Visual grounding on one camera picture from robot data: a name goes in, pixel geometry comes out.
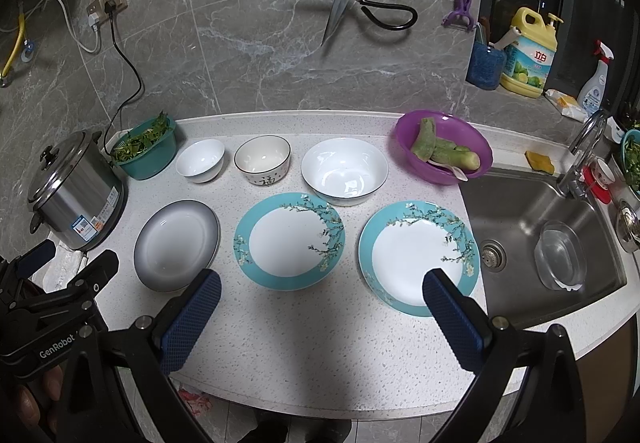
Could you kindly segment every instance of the faucet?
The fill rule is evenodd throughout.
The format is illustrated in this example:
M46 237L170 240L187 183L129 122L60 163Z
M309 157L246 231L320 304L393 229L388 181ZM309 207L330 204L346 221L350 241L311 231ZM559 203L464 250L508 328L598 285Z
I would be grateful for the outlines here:
M571 142L569 152L576 154L578 150L581 150L582 154L575 158L574 164L571 165L571 168L562 176L562 179L556 185L556 190L562 197L566 198L569 197L569 195L572 195L576 199L586 197L586 188L580 181L582 169L590 161L594 147L600 141L600 138L602 138L608 118L609 113L607 113L607 111L604 109L597 110L587 118L580 132Z

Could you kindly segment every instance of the yellow sponge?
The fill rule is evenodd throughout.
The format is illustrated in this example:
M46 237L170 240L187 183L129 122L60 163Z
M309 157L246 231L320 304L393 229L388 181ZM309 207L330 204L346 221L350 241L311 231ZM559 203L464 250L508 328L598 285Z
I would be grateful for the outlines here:
M527 161L533 170L537 170L539 172L546 172L547 174L553 175L556 172L556 168L551 163L549 156L545 156L543 154L538 154L537 152L531 152L527 150L524 153L527 157Z

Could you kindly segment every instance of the pot lid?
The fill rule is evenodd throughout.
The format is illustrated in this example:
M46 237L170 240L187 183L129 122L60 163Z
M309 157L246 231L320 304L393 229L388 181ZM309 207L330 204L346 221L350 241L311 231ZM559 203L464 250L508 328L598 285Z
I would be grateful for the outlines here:
M80 130L55 147L45 147L29 187L28 200L33 203L33 210L40 208L63 184L82 158L89 142L91 135L86 130Z

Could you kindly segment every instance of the stainless steel sink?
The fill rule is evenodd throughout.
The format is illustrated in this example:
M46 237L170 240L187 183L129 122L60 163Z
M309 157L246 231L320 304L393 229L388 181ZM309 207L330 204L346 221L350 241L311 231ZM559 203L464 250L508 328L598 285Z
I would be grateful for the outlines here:
M481 252L488 314L507 317L517 328L576 311L626 284L618 240L599 208L594 201L563 198L554 183L549 176L494 169L460 185ZM550 219L580 238L588 268L579 291L552 291L540 282L534 248Z

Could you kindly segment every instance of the black scissor handle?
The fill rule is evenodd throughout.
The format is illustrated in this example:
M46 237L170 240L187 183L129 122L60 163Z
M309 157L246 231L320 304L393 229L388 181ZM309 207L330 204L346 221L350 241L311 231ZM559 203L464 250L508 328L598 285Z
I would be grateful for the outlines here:
M369 20L371 20L376 26L380 26L382 29L388 29L389 31L402 31L404 29L409 29L416 22L418 22L418 12L411 6L405 6L404 4L387 4L385 2L375 2L372 0L359 0L359 3L361 4L360 9L367 17L369 17ZM375 17L375 15L373 15L371 10L367 8L367 6L371 6L375 8L400 9L402 11L408 11L412 15L411 20L399 26L385 24L384 22L380 22L380 20L378 20Z

